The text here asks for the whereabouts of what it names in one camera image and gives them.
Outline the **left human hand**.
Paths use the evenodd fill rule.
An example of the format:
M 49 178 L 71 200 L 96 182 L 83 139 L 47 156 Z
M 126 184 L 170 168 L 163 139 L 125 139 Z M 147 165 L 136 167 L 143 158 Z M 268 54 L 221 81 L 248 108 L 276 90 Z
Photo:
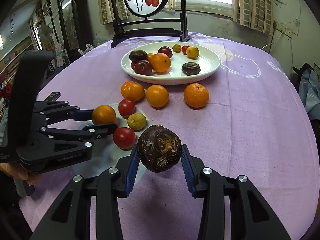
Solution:
M 25 180 L 29 186 L 38 184 L 42 178 L 40 174 L 34 175 L 28 173 L 20 163 L 17 162 L 1 163 L 1 171 L 14 178 Z

